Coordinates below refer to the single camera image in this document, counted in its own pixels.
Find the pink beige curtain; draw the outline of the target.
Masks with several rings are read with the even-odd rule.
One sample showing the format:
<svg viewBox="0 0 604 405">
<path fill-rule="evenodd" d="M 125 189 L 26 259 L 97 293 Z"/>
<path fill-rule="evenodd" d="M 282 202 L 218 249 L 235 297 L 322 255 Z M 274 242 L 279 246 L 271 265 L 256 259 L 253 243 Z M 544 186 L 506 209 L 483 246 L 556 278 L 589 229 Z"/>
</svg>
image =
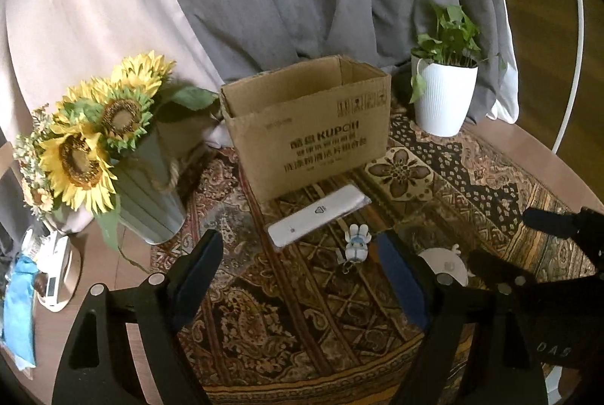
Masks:
<svg viewBox="0 0 604 405">
<path fill-rule="evenodd" d="M 34 107 L 154 51 L 181 80 L 218 90 L 237 69 L 236 0 L 1 0 L 1 128 L 27 133 Z"/>
</svg>

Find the white ribbed plant pot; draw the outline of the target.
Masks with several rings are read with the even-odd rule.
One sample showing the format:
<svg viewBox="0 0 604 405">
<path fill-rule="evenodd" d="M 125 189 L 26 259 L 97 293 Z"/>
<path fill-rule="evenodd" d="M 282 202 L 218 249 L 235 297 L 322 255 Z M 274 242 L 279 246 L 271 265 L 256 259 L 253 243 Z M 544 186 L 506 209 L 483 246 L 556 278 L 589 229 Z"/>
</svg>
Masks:
<svg viewBox="0 0 604 405">
<path fill-rule="evenodd" d="M 411 57 L 411 103 L 418 126 L 433 136 L 456 136 L 466 119 L 478 67 L 442 65 Z"/>
</svg>

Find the small nurse doll keychain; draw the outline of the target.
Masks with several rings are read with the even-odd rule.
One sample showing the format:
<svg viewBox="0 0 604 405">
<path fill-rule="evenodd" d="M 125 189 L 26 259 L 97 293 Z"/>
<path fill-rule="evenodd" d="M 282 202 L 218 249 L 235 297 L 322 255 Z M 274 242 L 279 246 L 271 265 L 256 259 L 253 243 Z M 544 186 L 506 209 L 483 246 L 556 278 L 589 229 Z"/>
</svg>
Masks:
<svg viewBox="0 0 604 405">
<path fill-rule="evenodd" d="M 368 259 L 371 233 L 367 224 L 351 224 L 345 231 L 344 249 L 336 251 L 337 262 L 342 272 L 348 274 L 357 265 Z"/>
</svg>

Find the patterned persian rug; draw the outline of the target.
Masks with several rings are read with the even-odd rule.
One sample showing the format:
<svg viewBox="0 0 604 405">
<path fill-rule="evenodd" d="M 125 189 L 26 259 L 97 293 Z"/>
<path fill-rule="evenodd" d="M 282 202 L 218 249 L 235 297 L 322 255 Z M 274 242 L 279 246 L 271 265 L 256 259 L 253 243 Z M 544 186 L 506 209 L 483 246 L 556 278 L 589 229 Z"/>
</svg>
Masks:
<svg viewBox="0 0 604 405">
<path fill-rule="evenodd" d="M 522 224 L 527 207 L 564 203 L 493 143 L 513 128 L 435 138 L 403 111 L 383 158 L 261 203 L 233 150 L 186 186 L 183 227 L 153 249 L 167 271 L 208 230 L 223 259 L 179 341 L 215 404 L 385 404 L 410 370 L 421 329 L 375 255 L 344 259 L 345 231 L 393 230 L 417 252 L 490 252 L 554 282 L 594 273 L 572 242 Z"/>
</svg>

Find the light blue cloth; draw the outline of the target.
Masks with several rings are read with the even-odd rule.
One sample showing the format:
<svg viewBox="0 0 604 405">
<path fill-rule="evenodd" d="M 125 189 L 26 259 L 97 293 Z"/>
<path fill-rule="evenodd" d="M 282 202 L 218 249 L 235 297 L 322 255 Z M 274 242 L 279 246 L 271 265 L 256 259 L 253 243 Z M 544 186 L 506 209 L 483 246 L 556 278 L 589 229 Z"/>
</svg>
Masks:
<svg viewBox="0 0 604 405">
<path fill-rule="evenodd" d="M 36 263 L 20 256 L 10 273 L 3 301 L 1 343 L 19 371 L 36 367 L 33 309 L 37 274 Z"/>
</svg>

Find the white round whale gadget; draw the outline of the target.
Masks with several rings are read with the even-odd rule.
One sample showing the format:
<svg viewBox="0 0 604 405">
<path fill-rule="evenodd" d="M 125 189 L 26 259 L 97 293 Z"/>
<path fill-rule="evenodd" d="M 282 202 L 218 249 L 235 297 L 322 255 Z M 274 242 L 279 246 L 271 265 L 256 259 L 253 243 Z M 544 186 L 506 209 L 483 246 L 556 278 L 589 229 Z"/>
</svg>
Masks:
<svg viewBox="0 0 604 405">
<path fill-rule="evenodd" d="M 460 285 L 467 286 L 473 274 L 467 269 L 461 254 L 460 245 L 456 243 L 450 249 L 444 247 L 424 249 L 419 256 L 435 274 L 446 273 L 456 279 Z"/>
</svg>

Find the green pothos plant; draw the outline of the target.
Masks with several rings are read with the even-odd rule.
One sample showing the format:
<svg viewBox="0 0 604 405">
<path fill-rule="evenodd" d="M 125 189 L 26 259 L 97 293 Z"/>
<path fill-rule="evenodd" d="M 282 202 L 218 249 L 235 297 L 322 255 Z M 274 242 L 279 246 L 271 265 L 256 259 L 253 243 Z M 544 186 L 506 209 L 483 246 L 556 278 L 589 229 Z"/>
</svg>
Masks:
<svg viewBox="0 0 604 405">
<path fill-rule="evenodd" d="M 507 67 L 505 54 L 509 51 L 510 37 L 507 31 L 499 35 L 499 53 L 487 54 L 477 43 L 481 34 L 479 26 L 468 16 L 460 5 L 438 5 L 432 0 L 414 0 L 414 11 L 426 11 L 429 6 L 435 17 L 435 30 L 419 32 L 417 46 L 411 50 L 414 64 L 410 78 L 410 103 L 416 104 L 426 94 L 427 79 L 420 73 L 420 62 L 442 66 L 475 68 L 481 63 L 503 60 L 503 69 Z"/>
</svg>

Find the sunflower bouquet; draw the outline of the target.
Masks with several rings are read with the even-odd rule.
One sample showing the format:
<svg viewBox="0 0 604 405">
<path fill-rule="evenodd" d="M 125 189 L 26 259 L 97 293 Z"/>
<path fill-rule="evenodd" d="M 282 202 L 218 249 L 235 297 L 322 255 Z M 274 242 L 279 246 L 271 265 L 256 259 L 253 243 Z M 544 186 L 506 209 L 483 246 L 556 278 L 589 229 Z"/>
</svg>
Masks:
<svg viewBox="0 0 604 405">
<path fill-rule="evenodd" d="M 204 144 L 197 139 L 190 151 L 177 153 L 161 128 L 197 113 L 215 122 L 220 112 L 215 92 L 174 79 L 174 67 L 154 51 L 128 56 L 108 77 L 83 80 L 54 107 L 34 111 L 32 132 L 17 137 L 14 156 L 36 220 L 57 229 L 66 214 L 86 213 L 105 244 L 119 250 L 117 230 L 125 225 L 114 166 L 152 130 L 165 148 L 177 192 L 187 160 L 203 154 Z"/>
</svg>

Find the white long packaged item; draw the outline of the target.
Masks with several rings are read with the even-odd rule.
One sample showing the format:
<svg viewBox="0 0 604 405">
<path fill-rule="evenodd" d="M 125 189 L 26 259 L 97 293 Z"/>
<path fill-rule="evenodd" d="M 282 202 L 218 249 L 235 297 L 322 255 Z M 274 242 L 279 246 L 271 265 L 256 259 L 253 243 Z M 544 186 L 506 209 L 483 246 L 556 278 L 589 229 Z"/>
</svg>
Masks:
<svg viewBox="0 0 604 405">
<path fill-rule="evenodd" d="M 371 199 L 352 184 L 316 200 L 295 214 L 270 225 L 267 233 L 273 244 L 282 249 L 316 229 L 366 207 Z"/>
</svg>

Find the brown cardboard box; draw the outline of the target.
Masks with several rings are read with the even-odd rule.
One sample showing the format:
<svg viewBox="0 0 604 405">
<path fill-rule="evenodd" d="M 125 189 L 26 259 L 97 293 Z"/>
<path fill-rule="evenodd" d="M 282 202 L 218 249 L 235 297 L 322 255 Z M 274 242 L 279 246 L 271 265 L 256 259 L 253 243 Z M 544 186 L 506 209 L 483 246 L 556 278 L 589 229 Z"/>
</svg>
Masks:
<svg viewBox="0 0 604 405">
<path fill-rule="evenodd" d="M 391 77 L 344 56 L 225 85 L 222 114 L 261 203 L 385 155 Z"/>
</svg>

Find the grey green flower pot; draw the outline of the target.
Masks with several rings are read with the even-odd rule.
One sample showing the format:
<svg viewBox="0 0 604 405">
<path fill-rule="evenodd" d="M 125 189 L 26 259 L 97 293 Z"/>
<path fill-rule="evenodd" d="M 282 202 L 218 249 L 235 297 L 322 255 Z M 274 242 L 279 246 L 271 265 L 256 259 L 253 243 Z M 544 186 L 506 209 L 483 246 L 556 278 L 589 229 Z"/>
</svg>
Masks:
<svg viewBox="0 0 604 405">
<path fill-rule="evenodd" d="M 170 185 L 172 172 L 156 130 L 145 135 L 137 149 L 114 166 L 120 220 L 150 245 L 170 241 L 185 221 L 176 187 Z"/>
</svg>

